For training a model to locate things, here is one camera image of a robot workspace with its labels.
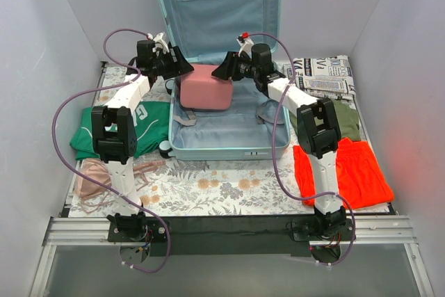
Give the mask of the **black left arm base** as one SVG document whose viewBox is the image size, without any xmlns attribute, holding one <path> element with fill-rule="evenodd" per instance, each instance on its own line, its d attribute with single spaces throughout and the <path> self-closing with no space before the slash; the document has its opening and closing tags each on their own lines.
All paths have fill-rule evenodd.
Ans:
<svg viewBox="0 0 445 297">
<path fill-rule="evenodd" d="M 110 223 L 107 240 L 109 242 L 155 242 L 166 243 L 168 241 L 167 230 L 170 223 L 165 225 L 160 220 L 146 216 L 144 212 L 123 216 L 121 214 L 108 215 Z"/>
</svg>

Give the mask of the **newspaper print garment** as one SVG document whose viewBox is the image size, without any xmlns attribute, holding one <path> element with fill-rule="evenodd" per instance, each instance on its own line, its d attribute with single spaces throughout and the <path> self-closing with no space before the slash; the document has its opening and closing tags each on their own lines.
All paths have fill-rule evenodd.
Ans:
<svg viewBox="0 0 445 297">
<path fill-rule="evenodd" d="M 353 100 L 355 84 L 347 56 L 329 58 L 294 58 L 279 69 L 291 78 L 296 73 L 295 86 L 315 97 Z"/>
</svg>

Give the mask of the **pink toiletry case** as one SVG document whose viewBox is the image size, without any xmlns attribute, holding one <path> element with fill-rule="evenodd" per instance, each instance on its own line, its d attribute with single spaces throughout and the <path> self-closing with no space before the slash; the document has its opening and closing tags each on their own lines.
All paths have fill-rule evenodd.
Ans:
<svg viewBox="0 0 445 297">
<path fill-rule="evenodd" d="M 194 70 L 181 77 L 180 103 L 184 108 L 224 111 L 232 103 L 234 86 L 231 80 L 212 76 L 216 65 L 193 66 Z"/>
</svg>

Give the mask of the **light blue suitcase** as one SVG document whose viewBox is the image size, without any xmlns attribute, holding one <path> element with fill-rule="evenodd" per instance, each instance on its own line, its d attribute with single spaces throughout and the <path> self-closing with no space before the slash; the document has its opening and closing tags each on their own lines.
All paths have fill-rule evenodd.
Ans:
<svg viewBox="0 0 445 297">
<path fill-rule="evenodd" d="M 159 0 L 168 35 L 192 65 L 220 65 L 236 36 L 258 33 L 277 48 L 281 0 Z M 172 155 L 182 161 L 257 160 L 282 156 L 290 142 L 288 111 L 259 92 L 252 79 L 234 82 L 227 110 L 184 108 L 181 77 L 170 106 Z"/>
</svg>

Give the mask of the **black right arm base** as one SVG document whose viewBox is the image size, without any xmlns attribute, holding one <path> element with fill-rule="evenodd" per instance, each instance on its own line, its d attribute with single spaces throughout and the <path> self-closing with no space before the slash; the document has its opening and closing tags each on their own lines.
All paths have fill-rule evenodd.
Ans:
<svg viewBox="0 0 445 297">
<path fill-rule="evenodd" d="M 333 213 L 322 214 L 316 207 L 314 213 L 292 218 L 286 223 L 286 230 L 294 241 L 340 240 L 350 241 L 353 222 L 347 218 L 346 209 L 341 206 Z"/>
</svg>

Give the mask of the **green Guess t-shirt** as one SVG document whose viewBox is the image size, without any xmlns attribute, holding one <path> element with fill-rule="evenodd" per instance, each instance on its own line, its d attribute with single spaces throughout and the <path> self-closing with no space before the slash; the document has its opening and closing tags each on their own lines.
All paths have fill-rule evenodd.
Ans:
<svg viewBox="0 0 445 297">
<path fill-rule="evenodd" d="M 76 160 L 98 159 L 92 145 L 92 107 L 83 110 L 81 124 L 73 135 L 70 146 L 76 150 Z M 170 104 L 167 102 L 141 102 L 133 115 L 137 148 L 134 158 L 153 152 L 168 139 Z"/>
</svg>

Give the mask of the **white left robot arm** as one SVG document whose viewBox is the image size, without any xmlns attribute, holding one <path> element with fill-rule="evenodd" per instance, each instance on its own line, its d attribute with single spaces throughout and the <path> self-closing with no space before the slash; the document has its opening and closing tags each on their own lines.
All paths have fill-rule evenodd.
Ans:
<svg viewBox="0 0 445 297">
<path fill-rule="evenodd" d="M 126 75 L 116 94 L 91 112 L 93 150 L 106 167 L 111 188 L 117 191 L 115 211 L 123 216 L 138 214 L 142 206 L 133 174 L 138 143 L 136 108 L 158 77 L 173 79 L 194 70 L 180 48 L 165 41 L 164 33 L 138 41 L 136 51 L 135 61 L 129 64 L 136 73 Z"/>
</svg>

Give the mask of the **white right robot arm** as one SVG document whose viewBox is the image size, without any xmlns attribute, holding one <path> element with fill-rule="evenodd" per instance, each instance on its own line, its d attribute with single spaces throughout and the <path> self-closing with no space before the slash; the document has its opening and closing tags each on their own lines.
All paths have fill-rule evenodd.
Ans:
<svg viewBox="0 0 445 297">
<path fill-rule="evenodd" d="M 315 221 L 315 233 L 330 239 L 340 230 L 335 214 L 345 214 L 339 197 L 336 158 L 341 132 L 332 100 L 317 99 L 304 93 L 279 72 L 270 47 L 257 43 L 250 53 L 229 51 L 212 76 L 222 80 L 252 79 L 258 91 L 282 104 L 297 120 L 298 143 L 310 160 L 316 194 L 315 212 L 322 218 Z"/>
</svg>

